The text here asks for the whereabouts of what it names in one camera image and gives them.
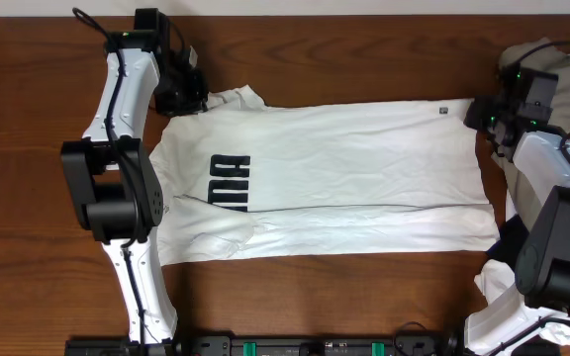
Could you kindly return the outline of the white Puma t-shirt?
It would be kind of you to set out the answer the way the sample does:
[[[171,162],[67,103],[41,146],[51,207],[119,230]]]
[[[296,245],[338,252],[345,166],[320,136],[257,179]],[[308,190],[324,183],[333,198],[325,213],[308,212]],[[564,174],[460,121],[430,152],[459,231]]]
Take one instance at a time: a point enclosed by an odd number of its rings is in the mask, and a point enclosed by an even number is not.
[[[497,240],[466,99],[304,108],[251,88],[169,121],[151,162],[162,264],[484,251]]]

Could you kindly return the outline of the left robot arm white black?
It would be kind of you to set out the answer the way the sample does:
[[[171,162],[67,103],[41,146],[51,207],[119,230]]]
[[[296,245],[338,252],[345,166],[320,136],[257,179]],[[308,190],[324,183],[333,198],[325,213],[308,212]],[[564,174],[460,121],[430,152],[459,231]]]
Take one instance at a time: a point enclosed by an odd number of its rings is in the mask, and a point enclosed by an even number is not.
[[[177,312],[156,250],[164,202],[143,130],[150,109],[167,117],[206,110],[207,90],[160,30],[111,33],[105,50],[107,78],[94,119],[81,139],[63,144],[60,157],[77,219],[114,265],[131,346],[163,348]]]

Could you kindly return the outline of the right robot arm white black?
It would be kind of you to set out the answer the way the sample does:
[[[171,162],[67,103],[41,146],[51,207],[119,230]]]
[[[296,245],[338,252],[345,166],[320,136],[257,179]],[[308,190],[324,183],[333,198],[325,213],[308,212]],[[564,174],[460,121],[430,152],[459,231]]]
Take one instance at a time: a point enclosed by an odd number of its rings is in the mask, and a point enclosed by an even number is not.
[[[542,207],[516,257],[514,283],[467,317],[457,354],[510,355],[550,324],[570,327],[570,142],[549,124],[558,77],[512,64],[502,91],[479,96],[464,123],[486,134]]]

